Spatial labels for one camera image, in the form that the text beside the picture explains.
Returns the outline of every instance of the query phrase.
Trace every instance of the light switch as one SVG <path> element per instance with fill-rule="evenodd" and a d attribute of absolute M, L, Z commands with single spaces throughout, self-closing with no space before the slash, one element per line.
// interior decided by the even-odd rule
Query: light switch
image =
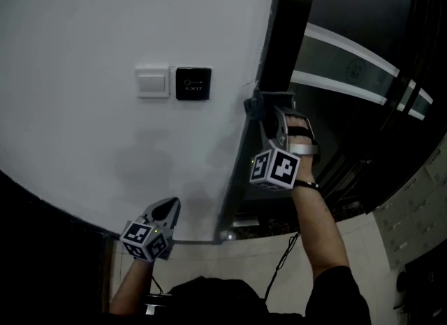
<path fill-rule="evenodd" d="M 139 75 L 138 84 L 140 85 L 140 92 L 164 92 L 165 91 L 165 76 L 164 75 Z"/>
<path fill-rule="evenodd" d="M 169 97 L 169 67 L 139 65 L 135 68 L 139 98 Z"/>

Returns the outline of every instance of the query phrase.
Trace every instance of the black clothing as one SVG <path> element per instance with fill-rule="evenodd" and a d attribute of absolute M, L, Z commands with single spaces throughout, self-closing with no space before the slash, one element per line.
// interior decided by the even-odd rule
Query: black clothing
<path fill-rule="evenodd" d="M 241 317 L 249 317 L 269 321 L 274 317 L 280 321 L 290 318 L 296 324 L 371 324 L 368 305 L 346 266 L 331 268 L 315 279 L 305 317 L 270 314 L 264 300 L 242 280 L 199 277 L 174 287 L 170 294 L 175 304 L 169 308 L 156 308 L 155 318 L 181 316 L 237 321 Z"/>

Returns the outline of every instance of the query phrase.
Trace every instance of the wrist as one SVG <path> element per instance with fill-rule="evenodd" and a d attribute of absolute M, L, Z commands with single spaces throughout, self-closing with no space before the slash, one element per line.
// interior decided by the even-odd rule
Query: wrist
<path fill-rule="evenodd" d="M 152 268 L 154 266 L 154 263 L 155 263 L 155 261 L 151 263 L 150 261 L 143 261 L 142 259 L 138 259 L 138 258 L 135 258 L 133 260 L 134 266 L 136 268 L 142 269 L 142 270 Z"/>
<path fill-rule="evenodd" d="M 312 173 L 301 173 L 298 171 L 296 175 L 296 180 L 315 183 L 315 178 Z"/>

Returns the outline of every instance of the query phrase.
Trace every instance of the tiled wall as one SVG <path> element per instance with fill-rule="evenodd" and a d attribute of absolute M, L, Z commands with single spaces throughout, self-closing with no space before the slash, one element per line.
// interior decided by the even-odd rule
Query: tiled wall
<path fill-rule="evenodd" d="M 447 137 L 374 216 L 391 268 L 413 261 L 447 239 Z"/>

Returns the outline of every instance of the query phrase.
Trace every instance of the cable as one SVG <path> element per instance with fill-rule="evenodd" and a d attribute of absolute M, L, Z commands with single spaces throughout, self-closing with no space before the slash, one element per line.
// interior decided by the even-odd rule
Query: cable
<path fill-rule="evenodd" d="M 156 282 L 154 276 L 152 276 L 152 280 L 154 281 L 157 288 L 159 288 L 160 294 L 164 294 L 162 288 L 160 287 L 159 283 Z"/>
<path fill-rule="evenodd" d="M 284 254 L 282 255 L 282 258 L 281 258 L 281 260 L 279 261 L 277 267 L 275 268 L 275 271 L 274 271 L 274 275 L 273 275 L 273 277 L 272 277 L 272 280 L 270 280 L 270 284 L 268 285 L 267 290 L 265 291 L 264 301 L 265 301 L 266 303 L 267 303 L 268 294 L 270 293 L 270 288 L 271 288 L 272 285 L 273 285 L 274 279 L 277 277 L 278 270 L 281 269 L 281 268 L 283 267 L 284 263 L 286 263 L 287 256 L 288 256 L 288 254 L 291 252 L 291 250 L 293 249 L 293 246 L 295 245 L 296 240 L 298 239 L 298 237 L 300 236 L 300 234 L 301 234 L 300 232 L 297 232 L 294 236 L 291 236 L 291 237 L 288 239 L 288 247 L 287 247 L 286 251 L 284 252 Z"/>

